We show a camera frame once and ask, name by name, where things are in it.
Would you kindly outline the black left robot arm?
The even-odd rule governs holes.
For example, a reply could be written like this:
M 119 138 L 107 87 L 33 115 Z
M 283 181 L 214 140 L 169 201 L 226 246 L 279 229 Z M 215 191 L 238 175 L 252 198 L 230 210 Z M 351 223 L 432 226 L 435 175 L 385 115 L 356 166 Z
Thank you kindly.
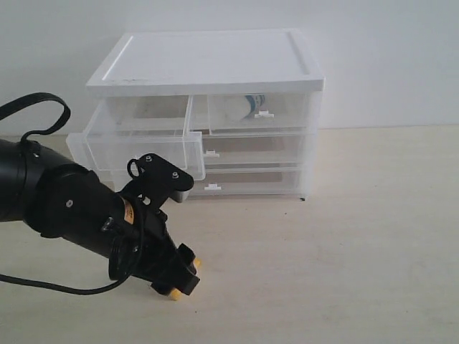
M 1 220 L 23 221 L 45 239 L 64 239 L 108 260 L 113 287 L 129 277 L 160 295 L 192 293 L 195 253 L 175 244 L 162 205 L 184 200 L 194 179 L 148 153 L 129 160 L 119 191 L 91 170 L 34 141 L 1 142 Z

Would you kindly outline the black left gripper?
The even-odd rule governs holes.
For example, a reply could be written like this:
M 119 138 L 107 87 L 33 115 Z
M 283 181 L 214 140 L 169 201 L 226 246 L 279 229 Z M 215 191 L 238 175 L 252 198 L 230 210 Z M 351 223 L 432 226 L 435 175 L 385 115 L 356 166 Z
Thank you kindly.
M 190 296 L 199 284 L 196 255 L 184 243 L 174 243 L 167 219 L 161 208 L 150 209 L 142 200 L 118 200 L 109 208 L 105 236 L 109 240 L 108 276 L 112 286 L 136 277 L 150 282 L 160 295 L 179 291 Z M 177 263 L 179 275 L 165 276 Z

